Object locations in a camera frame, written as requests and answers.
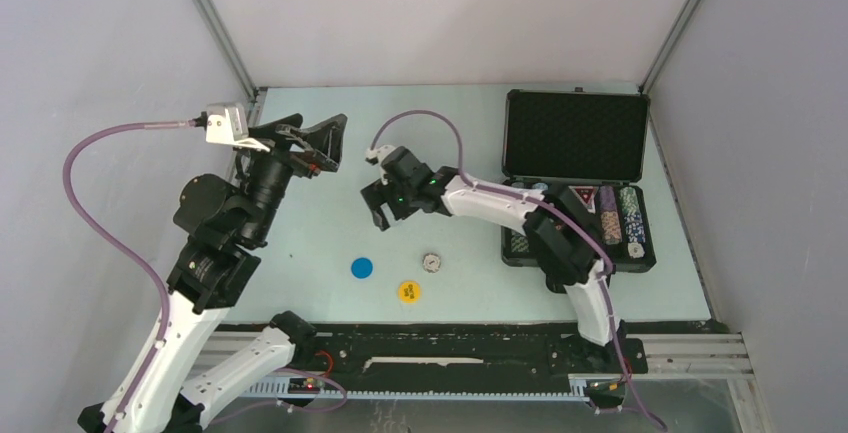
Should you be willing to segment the triangular all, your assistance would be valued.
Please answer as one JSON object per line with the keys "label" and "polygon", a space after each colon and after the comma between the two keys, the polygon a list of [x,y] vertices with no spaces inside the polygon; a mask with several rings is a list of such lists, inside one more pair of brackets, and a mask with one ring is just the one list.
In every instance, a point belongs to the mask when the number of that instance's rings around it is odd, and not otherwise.
{"label": "triangular all", "polygon": [[590,213],[594,213],[596,211],[596,197],[599,192],[598,187],[571,186],[570,189]]}

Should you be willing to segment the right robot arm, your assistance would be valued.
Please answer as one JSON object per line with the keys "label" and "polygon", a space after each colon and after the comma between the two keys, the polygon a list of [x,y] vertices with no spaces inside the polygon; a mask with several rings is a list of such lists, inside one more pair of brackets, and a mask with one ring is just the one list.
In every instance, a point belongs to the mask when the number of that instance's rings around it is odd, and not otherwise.
{"label": "right robot arm", "polygon": [[547,281],[570,299],[585,364],[596,371],[627,366],[626,329],[609,292],[616,267],[601,245],[599,222],[567,188],[508,187],[460,166],[432,170],[403,146],[372,147],[365,159],[379,169],[361,195],[380,230],[423,212],[476,218],[522,234]]}

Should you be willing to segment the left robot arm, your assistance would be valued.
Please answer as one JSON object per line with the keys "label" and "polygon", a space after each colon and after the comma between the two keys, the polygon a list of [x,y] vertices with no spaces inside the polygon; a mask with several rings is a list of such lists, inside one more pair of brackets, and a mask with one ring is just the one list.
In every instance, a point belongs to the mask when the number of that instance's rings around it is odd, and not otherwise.
{"label": "left robot arm", "polygon": [[191,125],[237,152],[237,182],[213,174],[183,188],[174,223],[187,235],[171,273],[155,277],[160,311],[124,381],[84,408],[86,432],[200,432],[250,386],[317,354],[316,329],[293,312],[275,315],[248,346],[206,372],[192,368],[259,266],[291,179],[338,170],[347,117],[304,127],[291,115],[249,127],[239,105],[209,106]]}

